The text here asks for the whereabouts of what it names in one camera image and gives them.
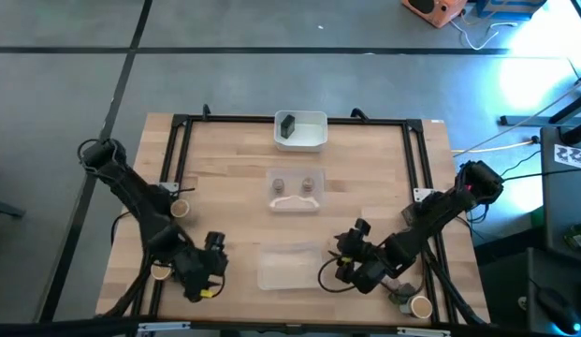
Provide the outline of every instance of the clear plastic container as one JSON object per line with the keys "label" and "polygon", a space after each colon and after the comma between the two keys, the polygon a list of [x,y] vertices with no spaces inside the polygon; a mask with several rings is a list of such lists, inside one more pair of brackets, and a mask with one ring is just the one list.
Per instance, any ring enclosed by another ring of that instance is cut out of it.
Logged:
{"label": "clear plastic container", "polygon": [[325,181],[321,168],[270,168],[265,179],[268,206],[273,212],[317,212]]}
{"label": "clear plastic container", "polygon": [[[282,137],[281,124],[286,116],[295,118],[294,132]],[[275,113],[273,138],[280,151],[321,152],[327,142],[327,115],[322,111],[290,111]]]}
{"label": "clear plastic container", "polygon": [[317,288],[322,265],[316,242],[261,244],[257,284],[263,290]]}

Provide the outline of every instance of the orange device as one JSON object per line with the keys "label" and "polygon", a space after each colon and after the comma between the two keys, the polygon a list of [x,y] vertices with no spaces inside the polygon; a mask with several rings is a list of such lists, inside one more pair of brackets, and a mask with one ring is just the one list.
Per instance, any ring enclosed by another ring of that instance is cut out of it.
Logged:
{"label": "orange device", "polygon": [[402,0],[402,4],[438,28],[454,19],[467,0]]}

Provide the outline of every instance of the sticker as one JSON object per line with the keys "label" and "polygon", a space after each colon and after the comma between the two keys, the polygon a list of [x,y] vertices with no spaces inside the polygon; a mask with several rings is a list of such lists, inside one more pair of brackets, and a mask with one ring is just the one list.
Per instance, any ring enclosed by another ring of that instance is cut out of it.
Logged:
{"label": "sticker", "polygon": [[573,239],[575,242],[577,242],[577,245],[581,247],[581,235],[575,235],[573,236]]}
{"label": "sticker", "polygon": [[581,149],[554,144],[554,161],[581,169]]}

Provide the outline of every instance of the small cup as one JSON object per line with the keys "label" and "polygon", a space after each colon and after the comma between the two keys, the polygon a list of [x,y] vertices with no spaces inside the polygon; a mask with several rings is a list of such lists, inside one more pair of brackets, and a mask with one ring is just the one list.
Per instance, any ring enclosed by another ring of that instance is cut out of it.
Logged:
{"label": "small cup", "polygon": [[165,281],[171,276],[171,268],[153,264],[151,265],[151,276],[157,281]]}
{"label": "small cup", "polygon": [[184,199],[178,199],[171,203],[169,211],[173,217],[183,218],[190,212],[190,204]]}
{"label": "small cup", "polygon": [[415,318],[426,319],[431,316],[431,302],[425,296],[413,296],[399,306],[400,312]]}

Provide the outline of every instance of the black box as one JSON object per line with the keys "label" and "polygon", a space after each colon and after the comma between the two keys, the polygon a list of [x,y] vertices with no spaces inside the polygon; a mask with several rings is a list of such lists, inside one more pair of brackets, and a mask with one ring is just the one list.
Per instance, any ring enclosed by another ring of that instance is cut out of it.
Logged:
{"label": "black box", "polygon": [[294,132],[294,121],[295,118],[293,115],[287,115],[286,118],[284,118],[282,123],[280,124],[280,127],[282,129],[280,135],[285,139],[288,139],[288,137],[290,137],[290,135],[292,135],[292,133]]}

